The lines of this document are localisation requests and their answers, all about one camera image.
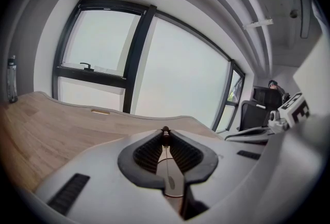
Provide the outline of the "long ceiling air vent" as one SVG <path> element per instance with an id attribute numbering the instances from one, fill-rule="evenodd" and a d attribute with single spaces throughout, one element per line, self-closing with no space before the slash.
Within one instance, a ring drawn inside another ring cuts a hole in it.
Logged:
<path id="1" fill-rule="evenodd" d="M 301 2 L 301 32 L 300 37 L 307 39 L 310 28 L 311 0 L 300 0 Z"/>

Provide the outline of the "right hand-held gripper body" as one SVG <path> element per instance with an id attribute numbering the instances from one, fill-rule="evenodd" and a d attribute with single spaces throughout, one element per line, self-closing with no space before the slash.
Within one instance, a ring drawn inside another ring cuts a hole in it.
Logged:
<path id="1" fill-rule="evenodd" d="M 271 111 L 268 127 L 273 133 L 281 133 L 308 118 L 309 107 L 303 94 L 298 92 L 277 110 Z"/>

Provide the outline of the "black window frame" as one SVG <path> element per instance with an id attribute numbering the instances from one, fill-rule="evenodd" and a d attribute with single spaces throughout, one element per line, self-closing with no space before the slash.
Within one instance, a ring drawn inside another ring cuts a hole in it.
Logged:
<path id="1" fill-rule="evenodd" d="M 55 52 L 52 97 L 143 117 L 191 116 L 220 133 L 243 83 L 218 45 L 156 6 L 79 0 Z"/>

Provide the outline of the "white ceiling light bar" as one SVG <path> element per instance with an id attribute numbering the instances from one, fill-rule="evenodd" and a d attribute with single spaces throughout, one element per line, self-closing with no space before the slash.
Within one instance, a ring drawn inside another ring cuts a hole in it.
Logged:
<path id="1" fill-rule="evenodd" d="M 256 27 L 262 27 L 262 26 L 268 26 L 268 25 L 272 25 L 274 22 L 272 19 L 266 19 L 266 20 L 260 20 L 257 22 L 253 22 L 250 24 L 245 24 L 243 25 L 243 28 L 245 30 L 247 30 L 248 28 L 256 28 Z"/>

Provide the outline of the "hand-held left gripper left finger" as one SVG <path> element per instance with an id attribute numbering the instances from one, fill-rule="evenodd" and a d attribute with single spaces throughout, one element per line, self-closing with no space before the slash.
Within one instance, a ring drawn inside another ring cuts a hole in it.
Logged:
<path id="1" fill-rule="evenodd" d="M 36 196 L 48 203 L 75 174 L 89 177 L 67 213 L 79 224 L 180 224 L 177 210 L 161 190 L 138 187 L 118 168 L 121 150 L 143 137 L 139 133 L 90 147 L 47 176 Z"/>

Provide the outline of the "clear water bottle black cap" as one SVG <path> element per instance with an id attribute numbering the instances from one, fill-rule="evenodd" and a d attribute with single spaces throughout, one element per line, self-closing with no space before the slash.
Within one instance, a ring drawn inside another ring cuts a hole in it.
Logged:
<path id="1" fill-rule="evenodd" d="M 8 94 L 8 101 L 10 104 L 15 103 L 18 100 L 17 94 L 17 63 L 15 55 L 11 56 L 7 60 L 7 94 Z"/>

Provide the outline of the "black office chair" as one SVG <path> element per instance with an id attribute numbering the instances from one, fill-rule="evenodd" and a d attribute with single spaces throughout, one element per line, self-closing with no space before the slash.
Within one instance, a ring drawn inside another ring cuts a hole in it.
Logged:
<path id="1" fill-rule="evenodd" d="M 267 126 L 271 111 L 277 110 L 289 99 L 290 95 L 277 81 L 270 80 L 267 88 L 254 86 L 250 100 L 244 100 L 241 104 L 241 120 L 237 130 L 240 132 Z M 263 105 L 266 109 L 256 107 L 256 104 Z"/>

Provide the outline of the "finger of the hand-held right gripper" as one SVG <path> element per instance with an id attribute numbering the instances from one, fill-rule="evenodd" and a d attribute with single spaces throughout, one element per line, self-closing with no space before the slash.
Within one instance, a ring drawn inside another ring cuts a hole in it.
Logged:
<path id="1" fill-rule="evenodd" d="M 264 145 L 268 142 L 270 129 L 268 127 L 255 127 L 240 131 L 237 134 L 228 135 L 224 140 L 240 143 L 251 143 Z"/>

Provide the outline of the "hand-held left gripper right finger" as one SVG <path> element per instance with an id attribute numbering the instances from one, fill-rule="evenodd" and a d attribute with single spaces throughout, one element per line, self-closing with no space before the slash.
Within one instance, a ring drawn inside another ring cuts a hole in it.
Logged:
<path id="1" fill-rule="evenodd" d="M 191 186 L 207 210 L 196 221 L 283 221 L 307 198 L 322 171 L 322 136 L 291 129 L 265 146 L 187 133 L 213 149 L 218 166 Z"/>

